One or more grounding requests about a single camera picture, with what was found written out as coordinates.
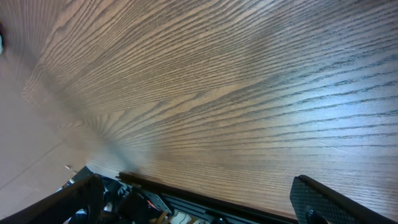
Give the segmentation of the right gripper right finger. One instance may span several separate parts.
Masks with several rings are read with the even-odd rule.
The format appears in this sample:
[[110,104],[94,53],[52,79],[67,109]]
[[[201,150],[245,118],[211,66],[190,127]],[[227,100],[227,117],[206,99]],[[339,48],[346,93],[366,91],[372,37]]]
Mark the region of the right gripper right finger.
[[290,201],[299,223],[397,224],[306,175],[294,178]]

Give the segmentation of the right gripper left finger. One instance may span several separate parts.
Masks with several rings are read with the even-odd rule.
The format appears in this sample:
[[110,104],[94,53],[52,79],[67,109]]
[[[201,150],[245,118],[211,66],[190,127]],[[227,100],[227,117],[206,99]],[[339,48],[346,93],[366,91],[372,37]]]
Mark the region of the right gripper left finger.
[[62,224],[85,209],[87,223],[96,223],[103,210],[104,185],[93,174],[1,220],[1,224]]

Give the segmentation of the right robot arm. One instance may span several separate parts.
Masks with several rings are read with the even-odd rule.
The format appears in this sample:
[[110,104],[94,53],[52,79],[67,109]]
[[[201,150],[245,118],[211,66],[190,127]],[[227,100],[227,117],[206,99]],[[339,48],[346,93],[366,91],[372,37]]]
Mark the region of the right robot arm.
[[295,218],[263,212],[120,173],[115,179],[82,168],[54,194],[1,223],[392,223],[306,175],[294,178]]

